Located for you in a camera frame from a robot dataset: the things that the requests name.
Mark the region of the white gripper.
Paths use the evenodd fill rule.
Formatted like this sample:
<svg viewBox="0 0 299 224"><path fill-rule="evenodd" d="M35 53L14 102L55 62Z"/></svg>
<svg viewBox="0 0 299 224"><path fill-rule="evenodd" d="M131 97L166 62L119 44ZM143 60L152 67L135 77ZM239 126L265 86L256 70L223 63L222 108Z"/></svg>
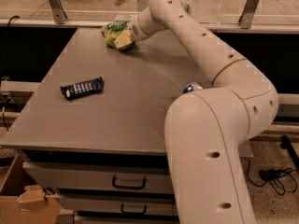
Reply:
<svg viewBox="0 0 299 224"><path fill-rule="evenodd" d="M152 16L147 7L131 19L129 30L123 30L114 40L114 45L117 49L125 49L135 41L146 40L162 30L163 25Z"/></svg>

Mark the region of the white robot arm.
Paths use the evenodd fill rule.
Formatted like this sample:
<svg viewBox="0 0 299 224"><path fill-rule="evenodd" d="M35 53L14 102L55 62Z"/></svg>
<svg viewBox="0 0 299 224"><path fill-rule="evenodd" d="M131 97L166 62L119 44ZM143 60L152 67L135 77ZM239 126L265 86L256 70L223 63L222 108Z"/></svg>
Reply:
<svg viewBox="0 0 299 224"><path fill-rule="evenodd" d="M165 148L180 224L256 224L239 157L278 112L278 93L248 59L195 21L189 0L149 0L130 23L137 41L169 29L211 86L169 107Z"/></svg>

